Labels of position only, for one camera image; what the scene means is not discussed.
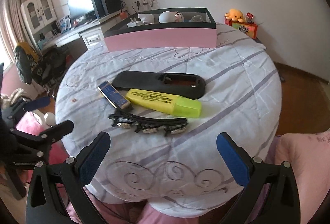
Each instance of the monitor screen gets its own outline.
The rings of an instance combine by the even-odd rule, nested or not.
[[[69,0],[71,21],[94,11],[92,0]]]

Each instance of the orange plush toy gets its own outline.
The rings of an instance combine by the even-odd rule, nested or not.
[[[229,10],[229,13],[225,14],[225,17],[231,21],[245,22],[243,13],[237,9]]]

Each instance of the tablecloth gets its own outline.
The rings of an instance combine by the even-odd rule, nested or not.
[[[111,148],[88,190],[106,203],[148,199],[171,216],[195,217],[223,205],[238,186],[216,149],[227,132],[250,156],[265,158],[278,127],[281,83],[277,70],[256,43],[230,26],[217,25],[218,48],[164,47],[108,52],[104,43],[85,52],[65,75],[56,100],[57,123],[70,119],[73,132],[62,141],[71,156],[101,131]],[[197,74],[206,80],[202,114],[187,131],[164,136],[114,128],[114,112],[96,86],[124,70]],[[134,114],[169,115],[134,105]]]

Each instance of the yellow highlighter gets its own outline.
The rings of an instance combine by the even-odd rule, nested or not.
[[[130,89],[126,99],[148,109],[186,118],[198,118],[202,110],[198,100],[147,90]]]

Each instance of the drawer handle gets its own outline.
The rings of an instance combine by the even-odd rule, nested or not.
[[[90,42],[96,42],[99,38],[96,38],[95,40],[90,40]]]

